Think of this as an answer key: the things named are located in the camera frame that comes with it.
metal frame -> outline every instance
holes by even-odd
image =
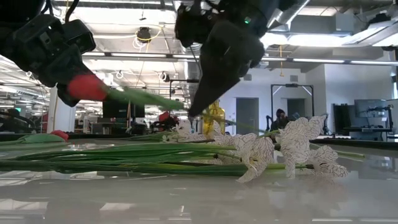
[[[199,83],[200,80],[188,79],[188,80],[172,80],[170,79],[169,85],[169,99],[172,99],[172,83],[173,82],[187,82],[187,83]]]
[[[274,86],[278,86],[278,89],[274,92]],[[298,88],[302,87],[309,95],[311,95],[311,105],[312,105],[312,116],[315,115],[315,108],[314,108],[314,102],[313,102],[313,85],[299,85],[299,84],[271,84],[271,118],[272,121],[274,120],[274,94],[276,94],[282,87],[286,88]]]

desk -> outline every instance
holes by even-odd
[[[359,140],[370,140],[370,141],[383,141],[382,134],[387,135],[391,132],[391,128],[363,128],[363,127],[347,127],[343,128],[344,131],[349,132],[352,138]]]

red object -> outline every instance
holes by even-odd
[[[61,138],[63,138],[63,140],[67,141],[69,138],[69,135],[67,133],[64,133],[61,130],[56,130],[51,132],[51,134],[56,135],[56,136],[60,136]]]
[[[170,116],[169,112],[166,111],[166,112],[162,113],[161,115],[159,115],[159,121],[164,121],[167,118],[169,118],[169,116]]]
[[[79,100],[103,101],[106,85],[95,75],[78,75],[68,85],[69,94]]]

wall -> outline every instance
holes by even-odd
[[[220,106],[225,110],[226,119],[236,120],[236,98],[259,98],[259,128],[266,129],[266,116],[271,115],[271,84],[290,83],[290,75],[298,75],[298,83],[305,84],[305,74],[299,69],[283,69],[284,77],[280,70],[251,69],[252,81],[240,81],[220,98]],[[274,114],[278,108],[287,111],[287,98],[309,98],[308,93],[302,88],[282,87],[274,95]],[[232,127],[226,131],[235,134]]]
[[[305,81],[308,85],[313,85],[314,91],[314,112],[315,115],[322,115],[326,113],[326,80],[325,80],[325,65],[319,65],[313,70],[305,74]],[[311,101],[305,102],[306,111],[311,110]]]
[[[389,60],[385,54],[378,60]],[[360,99],[391,99],[391,67],[372,65],[320,65],[306,74],[315,89],[315,114],[330,114],[328,127],[334,131],[332,104],[354,104]]]

person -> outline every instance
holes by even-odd
[[[289,122],[289,119],[287,118],[285,111],[283,111],[282,109],[278,109],[276,111],[276,120],[274,122],[272,122],[272,124],[271,124],[271,131],[276,131],[278,129],[284,129],[288,122]]]
[[[19,121],[18,119],[15,119],[14,117],[19,116],[19,111],[10,108],[6,111],[7,113],[13,115],[13,116],[5,116],[4,122],[2,126],[0,127],[0,131],[10,131],[13,133],[23,133],[24,132],[24,124],[23,121]]]

